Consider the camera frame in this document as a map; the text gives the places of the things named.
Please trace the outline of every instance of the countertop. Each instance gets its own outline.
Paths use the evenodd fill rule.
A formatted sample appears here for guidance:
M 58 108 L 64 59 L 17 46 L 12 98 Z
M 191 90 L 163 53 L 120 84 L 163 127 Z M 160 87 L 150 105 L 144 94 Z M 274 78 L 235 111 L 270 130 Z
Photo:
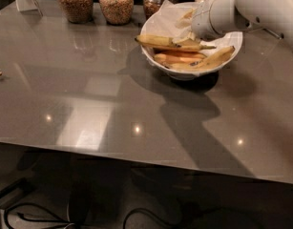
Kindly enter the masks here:
M 178 82 L 134 40 L 145 22 L 71 24 L 0 10 L 0 143 L 293 183 L 293 53 L 264 31 L 244 35 L 218 73 Z

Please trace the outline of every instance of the glossy tabletop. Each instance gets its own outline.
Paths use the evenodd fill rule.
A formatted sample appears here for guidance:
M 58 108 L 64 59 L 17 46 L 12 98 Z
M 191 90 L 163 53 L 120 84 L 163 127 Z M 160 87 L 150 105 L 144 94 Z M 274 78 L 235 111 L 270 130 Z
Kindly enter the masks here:
M 293 53 L 264 31 L 191 82 L 151 67 L 125 26 L 0 11 L 0 143 L 293 183 Z

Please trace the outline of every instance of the white bowl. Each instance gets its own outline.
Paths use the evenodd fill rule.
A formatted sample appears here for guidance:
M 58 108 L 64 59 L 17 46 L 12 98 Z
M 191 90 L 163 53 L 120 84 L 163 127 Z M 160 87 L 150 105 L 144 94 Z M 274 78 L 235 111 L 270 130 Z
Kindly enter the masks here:
M 190 10 L 191 8 L 195 8 L 198 4 L 195 2 L 189 3 L 179 3 L 179 4 L 171 4 L 171 3 L 164 3 L 161 9 L 151 16 L 146 23 L 144 24 L 141 34 L 155 34 L 155 35 L 162 35 L 162 36 L 179 36 L 185 29 L 178 29 L 175 24 L 180 17 L 183 16 L 185 12 Z M 229 32 L 223 38 L 211 41 L 211 42 L 203 42 L 202 44 L 206 45 L 213 45 L 216 46 L 213 50 L 202 50 L 200 52 L 204 53 L 205 55 L 210 55 L 221 48 L 227 46 L 234 46 L 235 51 L 233 52 L 231 58 L 224 62 L 223 64 L 217 66 L 211 70 L 204 70 L 204 71 L 197 71 L 197 72 L 186 72 L 186 71 L 175 71 L 171 69 L 167 69 L 166 67 L 158 64 L 154 60 L 154 50 L 147 47 L 141 47 L 142 52 L 146 55 L 149 63 L 153 66 L 158 67 L 160 70 L 164 71 L 171 77 L 177 80 L 192 80 L 196 77 L 216 72 L 222 69 L 227 63 L 229 63 L 240 51 L 242 45 L 242 32 Z

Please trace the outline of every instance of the white robotic arm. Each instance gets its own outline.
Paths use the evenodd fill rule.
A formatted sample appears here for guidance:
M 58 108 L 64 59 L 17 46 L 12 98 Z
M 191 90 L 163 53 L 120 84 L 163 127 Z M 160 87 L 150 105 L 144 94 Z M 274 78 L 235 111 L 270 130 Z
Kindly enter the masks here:
M 293 50 L 293 0 L 208 0 L 192 21 L 192 31 L 205 41 L 255 28 L 273 31 Z

